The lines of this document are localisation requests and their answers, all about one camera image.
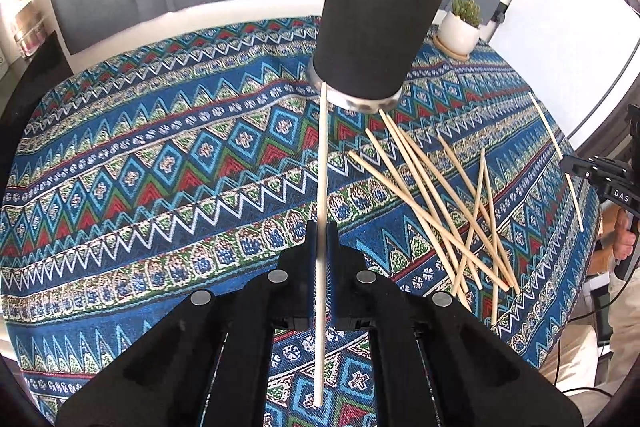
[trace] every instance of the patterned tablecloth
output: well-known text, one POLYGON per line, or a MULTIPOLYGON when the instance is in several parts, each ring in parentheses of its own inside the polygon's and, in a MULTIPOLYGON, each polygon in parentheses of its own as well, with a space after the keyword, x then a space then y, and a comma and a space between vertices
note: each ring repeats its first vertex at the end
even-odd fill
MULTIPOLYGON (((316 212, 318 94, 305 67, 317 24, 301 18, 189 33, 111 58, 43 98, 0 214, 0 270, 11 340, 47 417, 185 294, 238 289, 302 242, 316 212)), ((580 233, 529 90, 484 42, 459 63, 427 36, 392 116, 469 207, 434 136, 452 144, 471 179, 486 147, 498 230, 522 287, 517 298, 500 292, 493 329, 539 366, 585 274, 599 206, 574 180, 580 233)), ((414 214, 346 159, 357 149, 380 164, 367 127, 417 192, 378 116, 331 108, 329 212, 341 240, 405 291, 444 289, 446 275, 414 214)), ((464 235, 468 222, 442 197, 464 235)), ((471 306, 488 324, 492 291, 482 283, 469 284, 471 306)), ((276 335, 265 425, 376 424, 367 336, 328 328, 326 338, 325 406, 315 409, 313 332, 276 335)))

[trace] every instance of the metal ring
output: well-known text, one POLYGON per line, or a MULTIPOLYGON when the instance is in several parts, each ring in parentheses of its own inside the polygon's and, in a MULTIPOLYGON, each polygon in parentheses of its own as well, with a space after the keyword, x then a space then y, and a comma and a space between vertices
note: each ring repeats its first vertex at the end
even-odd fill
MULTIPOLYGON (((306 79, 318 92, 322 86, 322 78, 316 73, 314 68, 314 58, 309 59, 309 64, 306 66, 306 79)), ((379 109, 383 111, 390 111, 398 105, 400 98, 402 97, 402 86, 398 89, 398 92, 388 98, 382 98, 381 100, 367 100, 365 98, 357 98, 350 94, 344 94, 337 89, 326 85, 326 99, 327 102, 333 103, 338 107, 349 111, 362 112, 364 114, 376 114, 379 109)))

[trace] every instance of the succulent plant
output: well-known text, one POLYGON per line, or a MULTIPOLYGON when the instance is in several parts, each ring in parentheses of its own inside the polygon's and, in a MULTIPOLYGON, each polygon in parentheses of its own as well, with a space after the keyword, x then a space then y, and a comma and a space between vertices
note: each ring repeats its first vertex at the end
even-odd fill
POLYGON ((474 28, 478 28, 482 20, 480 18, 480 7, 474 0, 453 0, 451 12, 474 28))

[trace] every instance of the metal screw head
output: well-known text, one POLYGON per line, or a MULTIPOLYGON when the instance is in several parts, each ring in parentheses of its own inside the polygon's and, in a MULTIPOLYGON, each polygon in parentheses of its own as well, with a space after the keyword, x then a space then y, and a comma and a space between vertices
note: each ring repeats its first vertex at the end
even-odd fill
POLYGON ((198 290, 191 294, 191 304, 203 306, 211 300, 211 293, 206 290, 198 290))
POLYGON ((271 270, 267 276, 267 279, 269 279, 273 283, 279 283, 285 282, 288 277, 289 274, 287 272, 278 268, 275 270, 271 270))
POLYGON ((443 308, 446 308, 453 302, 451 295, 446 292, 434 293, 433 296, 431 296, 431 300, 436 306, 441 306, 443 308))
POLYGON ((371 270, 360 270, 356 273, 356 279, 363 284, 371 284, 378 276, 371 270))

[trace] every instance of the wooden skewer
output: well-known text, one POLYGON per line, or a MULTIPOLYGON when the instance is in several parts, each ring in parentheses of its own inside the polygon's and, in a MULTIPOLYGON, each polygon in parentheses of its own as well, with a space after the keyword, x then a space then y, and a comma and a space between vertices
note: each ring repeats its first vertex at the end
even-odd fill
MULTIPOLYGON (((453 165, 456 166, 456 169, 458 170, 458 173, 460 174, 460 177, 462 178, 462 181, 465 182, 466 188, 468 188, 469 193, 471 194, 471 197, 475 198, 476 197, 476 188, 474 187, 474 184, 472 183, 472 181, 469 179, 469 176, 466 175, 465 169, 463 169, 462 165, 460 165, 460 162, 458 161, 458 158, 457 158, 456 154, 451 150, 451 147, 449 147, 449 144, 444 141, 444 138, 440 135, 440 133, 438 133, 438 140, 442 144, 444 152, 447 154, 447 156, 449 157, 449 159, 451 160, 453 165)), ((489 214, 487 213, 484 205, 482 205, 482 204, 480 205, 480 212, 481 212, 482 217, 484 217, 484 220, 486 222, 489 222, 491 220, 491 218, 489 217, 489 214)), ((505 277, 510 279, 510 285, 513 286, 513 289, 515 290, 516 295, 519 295, 520 294, 520 286, 518 285, 518 279, 517 279, 516 275, 514 274, 513 269, 511 269, 511 261, 509 260, 509 255, 507 254, 506 250, 504 249, 504 245, 502 244, 502 241, 500 241, 500 237, 498 237, 498 252, 500 253, 500 256, 502 257, 502 261, 504 262, 505 266, 508 268, 508 273, 506 273, 504 275, 505 275, 505 277)))
POLYGON ((314 405, 322 407, 324 394, 324 341, 326 328, 326 192, 328 162, 328 109, 326 83, 320 87, 318 120, 318 252, 316 253, 316 353, 314 356, 314 405))
MULTIPOLYGON (((560 146, 556 141, 556 135, 554 135, 554 132, 551 130, 551 126, 549 125, 548 121, 546 121, 546 116, 542 112, 542 109, 540 108, 540 106, 538 105, 538 102, 536 101, 536 97, 533 96, 533 93, 530 91, 529 91, 529 96, 531 98, 531 102, 533 102, 533 105, 535 105, 536 109, 538 110, 538 114, 540 115, 540 119, 542 120, 542 123, 545 124, 546 133, 549 135, 551 142, 553 142, 554 147, 556 148, 556 152, 558 153, 559 159, 562 159, 562 151, 560 150, 560 146)), ((578 198, 575 195, 574 182, 571 181, 571 176, 569 174, 565 173, 564 175, 566 176, 567 183, 569 183, 569 191, 571 192, 572 200, 574 200, 575 215, 578 216, 578 225, 580 226, 580 231, 584 232, 584 225, 582 223, 582 212, 580 211, 580 204, 578 203, 578 198)))
MULTIPOLYGON (((389 156, 386 155, 385 150, 382 149, 382 146, 380 145, 376 137, 373 136, 373 133, 369 129, 365 129, 365 134, 367 135, 369 140, 371 140, 371 144, 373 145, 374 149, 378 152, 378 155, 382 158, 382 161, 386 165, 386 168, 388 169, 388 171, 396 180, 396 183, 398 184, 398 187, 400 188, 400 190, 402 190, 402 192, 404 192, 407 196, 413 199, 411 192, 409 191, 409 188, 406 186, 406 184, 404 183, 404 180, 402 179, 402 176, 400 176, 400 174, 398 173, 398 170, 396 169, 396 166, 393 165, 393 163, 389 159, 389 156)), ((438 259, 442 263, 442 267, 447 273, 449 280, 453 284, 453 280, 455 279, 455 272, 453 271, 451 265, 449 264, 449 259, 447 259, 447 256, 442 250, 442 247, 440 246, 440 242, 438 241, 435 234, 433 233, 433 230, 431 230, 429 223, 427 223, 424 219, 422 219, 422 216, 417 214, 415 211, 414 211, 414 214, 415 214, 415 217, 417 217, 418 222, 420 223, 422 229, 427 234, 427 238, 429 239, 429 241, 431 241, 431 244, 433 245, 433 249, 436 251, 438 259)), ((462 302, 462 305, 465 308, 467 308, 469 311, 471 311, 471 307, 469 306, 469 303, 466 301, 466 295, 460 288, 460 283, 458 283, 456 291, 455 292, 451 291, 451 294, 457 295, 460 298, 460 302, 462 302)))
MULTIPOLYGON (((494 245, 497 247, 498 233, 495 230, 495 209, 494 209, 494 194, 491 190, 491 179, 489 178, 489 169, 484 169, 484 183, 486 185, 486 195, 489 199, 489 217, 491 236, 494 240, 494 245)), ((499 275, 498 266, 494 263, 494 273, 499 275)), ((491 301, 491 325, 495 326, 498 323, 498 286, 494 284, 491 301)))
POLYGON ((500 256, 498 256, 498 253, 495 250, 494 245, 491 243, 491 241, 489 241, 489 238, 486 237, 486 234, 482 231, 482 229, 480 228, 480 225, 478 225, 478 222, 473 218, 473 216, 471 215, 471 212, 467 210, 465 203, 463 203, 463 201, 460 199, 458 194, 456 194, 455 190, 453 190, 453 187, 449 185, 449 182, 447 182, 447 180, 441 174, 441 172, 438 171, 436 166, 433 163, 431 163, 431 160, 429 159, 429 157, 424 152, 422 152, 422 149, 420 149, 420 147, 418 147, 418 144, 408 136, 407 138, 411 146, 414 148, 415 153, 420 158, 420 160, 425 165, 427 165, 427 167, 431 172, 433 172, 433 174, 436 176, 436 179, 440 182, 440 185, 442 185, 442 187, 447 191, 449 196, 451 196, 451 199, 455 202, 455 204, 459 207, 462 214, 466 217, 466 219, 469 222, 469 225, 476 230, 478 237, 484 243, 486 251, 489 252, 489 254, 491 254, 491 257, 494 259, 494 263, 498 264, 498 267, 500 268, 500 271, 502 273, 504 274, 508 273, 504 263, 502 262, 502 259, 500 259, 500 256))
POLYGON ((378 152, 378 156, 382 158, 382 161, 386 165, 386 169, 391 173, 398 187, 400 187, 402 189, 402 192, 404 192, 405 194, 410 194, 409 188, 407 188, 404 180, 402 179, 402 176, 398 173, 396 166, 393 165, 385 150, 382 149, 382 145, 380 145, 380 142, 376 139, 375 136, 373 136, 373 133, 369 129, 365 129, 364 133, 367 135, 367 138, 369 138, 371 144, 373 145, 373 148, 376 150, 376 152, 378 152))
POLYGON ((478 259, 475 255, 467 250, 463 243, 460 243, 453 235, 449 232, 449 230, 445 229, 441 223, 438 223, 436 219, 433 219, 431 214, 429 214, 426 210, 424 210, 418 203, 416 203, 412 198, 408 197, 402 190, 396 187, 393 183, 391 183, 388 179, 386 179, 380 172, 376 171, 373 166, 371 166, 366 160, 360 158, 353 151, 349 151, 349 156, 351 159, 365 169, 369 174, 371 174, 377 181, 379 181, 382 185, 386 187, 387 190, 391 191, 396 195, 396 197, 400 198, 404 203, 408 204, 417 214, 420 214, 422 218, 429 223, 442 237, 446 237, 456 248, 458 248, 463 255, 465 255, 469 261, 474 263, 479 269, 484 272, 489 279, 494 281, 504 292, 509 291, 509 287, 500 279, 497 278, 491 269, 484 264, 482 261, 478 259))
MULTIPOLYGON (((438 211, 436 210, 435 206, 433 206, 433 202, 431 201, 431 198, 429 197, 429 193, 427 192, 427 189, 424 188, 424 184, 422 183, 422 179, 420 177, 420 174, 418 174, 417 170, 415 169, 414 163, 411 160, 411 156, 409 156, 409 153, 404 148, 404 144, 402 143, 402 139, 400 138, 400 136, 399 136, 399 134, 397 132, 398 128, 395 126, 395 123, 393 122, 393 120, 391 120, 391 118, 389 118, 389 116, 387 114, 385 114, 384 111, 382 111, 380 109, 379 113, 380 113, 380 117, 382 117, 382 121, 386 125, 386 128, 389 130, 389 134, 392 136, 392 138, 396 142, 396 147, 398 147, 398 150, 400 151, 400 154, 402 155, 402 158, 404 158, 404 163, 406 163, 407 167, 409 167, 409 170, 411 171, 411 175, 414 177, 415 184, 418 186, 418 190, 420 190, 420 194, 422 195, 422 198, 424 199, 424 202, 429 207, 429 211, 431 213, 431 216, 433 216, 434 219, 439 219, 438 211)), ((447 241, 446 239, 443 238, 443 243, 444 243, 444 246, 445 246, 445 248, 447 250, 447 253, 449 253, 449 258, 451 260, 451 264, 453 265, 453 268, 455 270, 457 270, 458 269, 458 258, 456 257, 456 253, 453 251, 453 248, 452 248, 452 246, 451 246, 449 241, 447 241)), ((462 284, 463 291, 465 293, 468 292, 469 291, 469 286, 466 285, 466 281, 464 279, 462 280, 461 284, 462 284)))
MULTIPOLYGON (((418 170, 418 173, 420 174, 420 178, 422 178, 424 183, 427 185, 427 188, 429 189, 431 195, 433 196, 433 199, 435 200, 438 208, 440 209, 442 215, 444 216, 445 221, 447 222, 447 226, 449 227, 449 230, 457 238, 457 240, 459 240, 460 243, 462 243, 463 239, 460 236, 460 232, 458 231, 458 227, 456 226, 456 224, 453 222, 453 219, 451 218, 451 214, 449 214, 449 209, 447 208, 447 205, 445 205, 444 202, 442 201, 442 198, 438 194, 438 191, 436 190, 436 187, 434 187, 433 186, 433 182, 431 182, 431 178, 429 177, 427 172, 424 170, 424 168, 420 164, 420 160, 418 160, 418 158, 416 157, 411 145, 409 144, 410 138, 404 132, 404 130, 400 129, 396 125, 396 123, 393 120, 391 120, 389 117, 387 117, 387 119, 391 123, 391 125, 393 126, 394 131, 396 133, 396 136, 398 136, 399 139, 402 140, 402 146, 406 149, 407 154, 411 157, 411 160, 414 163, 415 168, 418 170)), ((431 212, 431 215, 433 217, 437 217, 437 213, 435 213, 434 211, 431 212)), ((465 257, 463 256, 462 260, 460 260, 460 263, 462 263, 464 261, 464 259, 465 259, 465 257)), ((455 266, 454 265, 454 267, 456 268, 456 270, 458 270, 458 271, 460 270, 459 266, 455 266)), ((478 270, 476 270, 476 267, 474 265, 472 265, 472 264, 469 265, 469 272, 471 273, 472 279, 474 280, 474 282, 478 286, 478 289, 482 289, 482 283, 480 282, 480 278, 478 277, 478 270)))
MULTIPOLYGON (((476 196, 475 196, 476 199, 474 200, 474 211, 473 211, 473 216, 476 219, 478 218, 478 208, 480 207, 480 198, 482 196, 482 182, 484 181, 484 168, 485 168, 484 163, 485 163, 484 148, 482 148, 480 152, 480 168, 478 170, 478 189, 476 190, 476 196)), ((474 229, 469 227, 469 231, 466 234, 465 246, 467 248, 471 248, 471 243, 473 240, 474 240, 474 229)), ((455 289, 457 288, 456 284, 460 283, 460 280, 462 279, 462 270, 465 269, 465 265, 466 265, 466 257, 463 257, 462 261, 460 262, 460 269, 456 274, 456 280, 453 282, 453 288, 451 289, 451 291, 455 291, 455 289)))

